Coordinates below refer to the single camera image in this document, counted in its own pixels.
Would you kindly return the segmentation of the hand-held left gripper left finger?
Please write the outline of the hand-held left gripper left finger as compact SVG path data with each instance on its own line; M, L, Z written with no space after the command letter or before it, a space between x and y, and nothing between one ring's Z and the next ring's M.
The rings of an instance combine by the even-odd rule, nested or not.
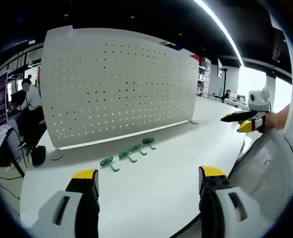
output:
M98 170L76 173L65 190L56 192L39 209L29 229L34 238L97 238L99 222Z

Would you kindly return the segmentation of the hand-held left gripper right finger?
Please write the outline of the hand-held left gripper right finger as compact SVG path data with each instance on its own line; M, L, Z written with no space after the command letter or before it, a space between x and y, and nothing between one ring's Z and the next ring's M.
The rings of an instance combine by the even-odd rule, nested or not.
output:
M263 216L259 204L240 187L233 187L226 174L200 166L199 211L203 238L260 238Z

